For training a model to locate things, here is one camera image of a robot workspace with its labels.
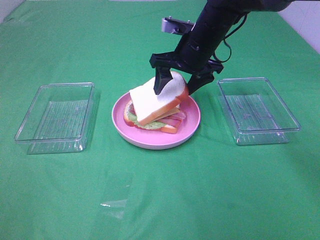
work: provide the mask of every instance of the clear plastic container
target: clear plastic container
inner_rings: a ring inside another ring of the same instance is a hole
[[[217,82],[219,102],[238,145],[287,143],[300,124],[265,77]]]
[[[14,140],[28,154],[84,150],[93,132],[98,99],[94,84],[58,83],[39,87]]]

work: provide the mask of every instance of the white bread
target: white bread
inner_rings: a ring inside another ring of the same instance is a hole
[[[178,131],[178,127],[179,125],[176,124],[175,126],[170,125],[170,124],[163,124],[161,122],[156,123],[155,126],[155,121],[148,123],[144,126],[140,125],[136,120],[132,119],[133,113],[132,113],[132,108],[133,107],[133,102],[132,100],[130,100],[124,107],[124,111],[123,111],[123,119],[125,121],[125,123],[130,126],[130,127],[136,127],[138,129],[145,129],[145,130],[152,130],[152,131],[160,131],[160,132],[164,132],[164,133],[169,133],[169,134],[176,134]]]
[[[137,121],[142,126],[174,109],[188,97],[189,91],[183,76],[176,71],[171,71],[171,75],[173,79],[164,86],[159,95],[154,92],[155,77],[129,91]]]

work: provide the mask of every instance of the green table surface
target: green table surface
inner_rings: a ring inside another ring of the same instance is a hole
[[[161,32],[161,18],[195,22],[204,4],[25,1],[6,18],[0,239],[320,239],[320,55],[277,13],[249,14],[215,78],[268,78],[301,123],[291,142],[236,145],[216,82],[192,95],[201,123],[178,147],[142,149],[114,128],[116,100],[154,75],[152,53],[180,39]],[[101,92],[90,146],[27,155],[14,135],[38,87],[79,82]]]

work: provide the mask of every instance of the white wall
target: white wall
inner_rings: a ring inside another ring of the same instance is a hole
[[[320,1],[294,1],[279,14],[320,54]]]
[[[0,0],[0,23],[4,18],[18,7],[24,0]]]

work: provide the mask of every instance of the black cable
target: black cable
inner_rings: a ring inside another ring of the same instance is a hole
[[[244,15],[244,18],[243,18],[243,20],[242,20],[242,22],[234,29],[234,30],[232,30],[229,34],[227,34],[226,36],[224,36],[224,38],[223,38],[223,43],[224,43],[224,45],[229,49],[229,52],[230,52],[230,54],[229,54],[229,57],[226,59],[226,60],[220,60],[219,58],[217,58],[217,56],[216,56],[216,52],[214,52],[213,53],[213,58],[217,61],[217,62],[219,62],[219,63],[225,63],[226,61],[228,61],[230,58],[231,58],[231,54],[232,54],[232,50],[231,50],[231,46],[227,43],[227,41],[226,41],[226,39],[227,38],[229,38],[232,34],[234,34],[236,31],[238,31],[244,24],[245,24],[245,22],[246,22],[246,20],[247,20],[247,13]]]

